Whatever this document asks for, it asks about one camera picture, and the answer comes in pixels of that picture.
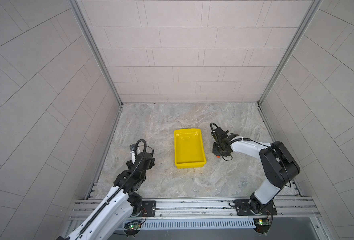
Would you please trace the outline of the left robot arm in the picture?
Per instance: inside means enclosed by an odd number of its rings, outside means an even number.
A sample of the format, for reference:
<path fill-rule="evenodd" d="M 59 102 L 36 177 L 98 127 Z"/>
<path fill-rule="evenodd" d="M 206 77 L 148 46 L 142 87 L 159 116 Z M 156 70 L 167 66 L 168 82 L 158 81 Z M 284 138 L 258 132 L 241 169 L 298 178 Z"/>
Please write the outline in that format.
<path fill-rule="evenodd" d="M 127 170 L 119 174 L 97 208 L 67 237 L 59 240 L 107 240 L 131 215 L 142 208 L 142 196 L 136 193 L 146 180 L 146 171 L 155 165 L 154 150 L 147 153 L 145 140 L 130 146 L 132 159 Z"/>

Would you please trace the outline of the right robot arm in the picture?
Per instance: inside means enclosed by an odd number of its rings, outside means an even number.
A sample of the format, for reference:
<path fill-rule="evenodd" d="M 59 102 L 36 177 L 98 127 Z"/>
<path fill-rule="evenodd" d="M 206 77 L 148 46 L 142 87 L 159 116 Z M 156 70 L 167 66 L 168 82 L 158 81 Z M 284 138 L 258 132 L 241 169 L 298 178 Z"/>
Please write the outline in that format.
<path fill-rule="evenodd" d="M 282 142 L 259 143 L 224 131 L 215 123 L 210 123 L 210 128 L 215 140 L 213 154 L 218 158 L 230 161 L 237 152 L 261 161 L 266 179 L 252 193 L 247 206 L 255 215 L 266 214 L 273 198 L 300 173 L 299 165 Z"/>

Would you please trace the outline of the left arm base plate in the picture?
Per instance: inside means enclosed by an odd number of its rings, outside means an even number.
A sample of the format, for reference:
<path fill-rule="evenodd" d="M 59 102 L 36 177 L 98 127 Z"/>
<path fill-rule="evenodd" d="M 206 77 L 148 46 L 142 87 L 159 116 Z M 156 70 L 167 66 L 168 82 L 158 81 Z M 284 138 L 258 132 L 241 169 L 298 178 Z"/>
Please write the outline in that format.
<path fill-rule="evenodd" d="M 156 201 L 141 201 L 134 205 L 131 217 L 154 217 Z"/>

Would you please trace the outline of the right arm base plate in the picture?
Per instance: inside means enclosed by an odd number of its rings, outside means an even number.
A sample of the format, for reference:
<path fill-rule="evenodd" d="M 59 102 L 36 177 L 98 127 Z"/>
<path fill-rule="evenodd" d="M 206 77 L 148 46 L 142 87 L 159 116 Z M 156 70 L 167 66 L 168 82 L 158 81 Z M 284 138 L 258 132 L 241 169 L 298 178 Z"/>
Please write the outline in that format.
<path fill-rule="evenodd" d="M 275 216 L 278 214 L 272 200 L 263 205 L 258 200 L 240 199 L 229 202 L 229 206 L 236 209 L 238 216 Z"/>

